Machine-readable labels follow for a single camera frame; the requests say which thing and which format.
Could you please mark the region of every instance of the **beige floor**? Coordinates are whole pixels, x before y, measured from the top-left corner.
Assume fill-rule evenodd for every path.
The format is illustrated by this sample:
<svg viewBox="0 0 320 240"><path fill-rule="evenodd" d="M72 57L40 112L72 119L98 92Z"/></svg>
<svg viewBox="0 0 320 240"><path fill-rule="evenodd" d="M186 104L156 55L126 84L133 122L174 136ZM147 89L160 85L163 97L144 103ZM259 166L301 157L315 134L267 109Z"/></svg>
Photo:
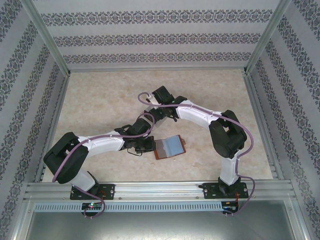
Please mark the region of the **beige floor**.
<svg viewBox="0 0 320 240"><path fill-rule="evenodd" d="M239 172L255 179L272 179L240 70L133 71L72 73L54 143L66 132L94 136L133 124L146 108L137 100L141 92L164 85L174 97L184 96L202 107L235 112L253 134L253 150L241 159ZM106 152L88 158L83 168L98 181L193 181L216 180L221 159L215 152L208 130L187 120L167 119L153 132L155 139L180 134L186 153L156 160L154 153L133 156L126 151ZM47 169L43 178L50 182Z"/></svg>

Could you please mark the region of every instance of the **metal rail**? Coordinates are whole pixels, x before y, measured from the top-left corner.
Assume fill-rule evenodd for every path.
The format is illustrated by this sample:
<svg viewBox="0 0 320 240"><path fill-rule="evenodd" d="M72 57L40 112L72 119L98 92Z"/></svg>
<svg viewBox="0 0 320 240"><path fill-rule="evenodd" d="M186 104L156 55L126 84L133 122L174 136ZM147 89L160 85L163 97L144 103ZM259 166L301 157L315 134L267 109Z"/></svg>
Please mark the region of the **metal rail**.
<svg viewBox="0 0 320 240"><path fill-rule="evenodd" d="M248 191L252 190L251 181L244 181ZM232 201L233 199L205 199L203 190L198 187L203 183L216 181L181 181L181 182L103 182L115 184L114 200L108 202L188 202L188 201ZM74 202L70 200L71 185L35 182L29 183L23 197L24 202ZM296 199L290 180L256 180L253 201Z"/></svg>

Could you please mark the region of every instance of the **striped wallpaper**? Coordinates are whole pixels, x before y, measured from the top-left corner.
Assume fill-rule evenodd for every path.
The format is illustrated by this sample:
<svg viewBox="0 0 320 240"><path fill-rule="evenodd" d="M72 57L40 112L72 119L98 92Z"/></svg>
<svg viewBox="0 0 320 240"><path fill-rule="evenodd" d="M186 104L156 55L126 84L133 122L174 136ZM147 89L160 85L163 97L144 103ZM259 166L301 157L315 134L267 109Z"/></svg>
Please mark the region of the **striped wallpaper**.
<svg viewBox="0 0 320 240"><path fill-rule="evenodd" d="M244 67L279 0L35 0L72 71Z"/></svg>
<svg viewBox="0 0 320 240"><path fill-rule="evenodd" d="M0 0L0 240L33 182L65 76L19 0Z"/></svg>
<svg viewBox="0 0 320 240"><path fill-rule="evenodd" d="M251 73L282 172L320 239L320 1L293 0Z"/></svg>

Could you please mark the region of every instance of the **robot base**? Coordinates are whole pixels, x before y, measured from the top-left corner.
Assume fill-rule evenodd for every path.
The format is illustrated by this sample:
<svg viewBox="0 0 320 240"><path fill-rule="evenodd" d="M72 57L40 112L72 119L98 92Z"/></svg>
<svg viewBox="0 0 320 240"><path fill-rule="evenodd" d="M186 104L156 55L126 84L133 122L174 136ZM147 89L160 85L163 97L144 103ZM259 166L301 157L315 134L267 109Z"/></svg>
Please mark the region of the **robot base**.
<svg viewBox="0 0 320 240"><path fill-rule="evenodd" d="M113 200L115 195L115 185L97 183L88 191L88 193L95 195L103 200ZM70 200L97 200L97 199L79 191L73 186L71 188Z"/></svg>
<svg viewBox="0 0 320 240"><path fill-rule="evenodd" d="M239 182L236 188L228 194L222 193L220 187L219 183L203 183L199 185L199 188L203 189L204 199L247 199L249 197L245 182Z"/></svg>

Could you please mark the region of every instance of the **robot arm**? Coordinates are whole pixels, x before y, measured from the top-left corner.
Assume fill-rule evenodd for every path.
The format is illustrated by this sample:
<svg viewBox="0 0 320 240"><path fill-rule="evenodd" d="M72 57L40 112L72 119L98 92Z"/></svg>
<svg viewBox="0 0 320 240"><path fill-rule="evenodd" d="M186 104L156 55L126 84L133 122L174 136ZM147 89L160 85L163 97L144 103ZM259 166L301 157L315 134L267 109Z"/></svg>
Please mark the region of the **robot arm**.
<svg viewBox="0 0 320 240"><path fill-rule="evenodd" d="M177 107L149 107L144 112L148 113L145 118L138 118L133 125L126 125L116 128L107 134L83 137L75 136L73 132L66 133L44 156L44 162L55 174L70 152L76 145L84 140L88 142L78 147L68 161L65 163L61 172L57 177L60 184L71 183L84 191L93 189L98 182L94 177L81 169L81 166L86 158L109 151L121 151L124 149L135 148L137 153L151 152L156 149L153 136L141 136L130 138L128 136L137 136L145 133L150 129L153 116L155 123L168 117L174 119L189 120L204 128L209 129L214 149L222 157L221 174L219 183L220 190L228 194L240 182L236 174L236 159L240 150L244 147L247 136L242 128L225 121L212 114L224 116L235 120L238 119L235 114L227 110L226 112L211 111L200 107L187 100L185 97L178 96L174 98L164 86L161 86L156 91L148 96L148 101L155 105L178 104L182 106Z"/></svg>

